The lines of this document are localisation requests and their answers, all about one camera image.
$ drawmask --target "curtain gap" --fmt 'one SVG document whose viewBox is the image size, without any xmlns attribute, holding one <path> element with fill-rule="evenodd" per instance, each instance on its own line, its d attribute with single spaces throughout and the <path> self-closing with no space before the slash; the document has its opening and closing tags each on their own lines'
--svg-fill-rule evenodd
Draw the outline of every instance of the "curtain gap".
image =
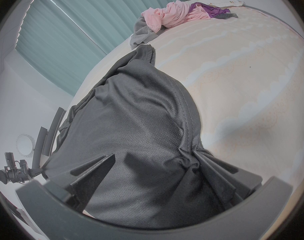
<svg viewBox="0 0 304 240">
<path fill-rule="evenodd" d="M 61 7 L 59 7 L 53 0 L 50 0 L 56 7 L 58 7 L 58 9 L 63 12 L 84 34 L 86 34 L 86 32 L 65 12 L 61 9 Z M 88 35 L 86 34 L 86 36 L 105 54 L 107 55 L 98 45 L 96 42 L 94 42 L 94 40 Z"/>
</svg>

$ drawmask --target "teal curtain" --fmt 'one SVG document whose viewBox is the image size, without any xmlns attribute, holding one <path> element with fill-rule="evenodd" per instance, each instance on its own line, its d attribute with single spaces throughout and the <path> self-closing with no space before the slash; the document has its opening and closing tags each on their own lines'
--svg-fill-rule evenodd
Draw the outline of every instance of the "teal curtain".
<svg viewBox="0 0 304 240">
<path fill-rule="evenodd" d="M 90 70 L 133 33 L 141 12 L 175 0 L 34 0 L 16 50 L 71 95 Z"/>
</svg>

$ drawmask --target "bed sheet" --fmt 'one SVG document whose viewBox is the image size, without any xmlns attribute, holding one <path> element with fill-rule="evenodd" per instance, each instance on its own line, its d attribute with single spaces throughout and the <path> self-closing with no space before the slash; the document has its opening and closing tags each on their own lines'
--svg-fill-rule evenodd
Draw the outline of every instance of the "bed sheet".
<svg viewBox="0 0 304 240">
<path fill-rule="evenodd" d="M 186 22 L 149 42 L 155 66 L 190 92 L 206 149 L 295 190 L 304 178 L 304 40 L 257 10 L 230 10 L 239 18 Z M 130 51 L 127 39 L 103 58 L 70 107 Z"/>
</svg>

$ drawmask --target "white pillow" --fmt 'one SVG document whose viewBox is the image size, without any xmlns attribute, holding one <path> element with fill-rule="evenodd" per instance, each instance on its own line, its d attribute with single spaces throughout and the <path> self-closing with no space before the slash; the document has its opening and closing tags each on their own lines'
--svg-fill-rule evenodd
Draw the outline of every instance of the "white pillow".
<svg viewBox="0 0 304 240">
<path fill-rule="evenodd" d="M 217 7 L 242 6 L 244 4 L 244 2 L 238 0 L 190 0 L 187 2 L 189 4 L 193 4 L 195 2 L 201 2 L 206 5 L 208 4 Z"/>
</svg>

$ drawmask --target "pillow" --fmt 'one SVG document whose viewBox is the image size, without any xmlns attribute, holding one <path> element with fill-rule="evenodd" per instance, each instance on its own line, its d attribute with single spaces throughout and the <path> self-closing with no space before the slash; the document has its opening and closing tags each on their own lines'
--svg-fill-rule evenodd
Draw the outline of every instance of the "pillow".
<svg viewBox="0 0 304 240">
<path fill-rule="evenodd" d="M 195 2 L 201 2 L 204 4 L 208 4 L 211 6 L 217 7 L 228 7 L 228 6 L 242 6 L 244 2 L 238 0 L 189 0 L 187 1 L 189 4 L 193 4 Z"/>
</svg>

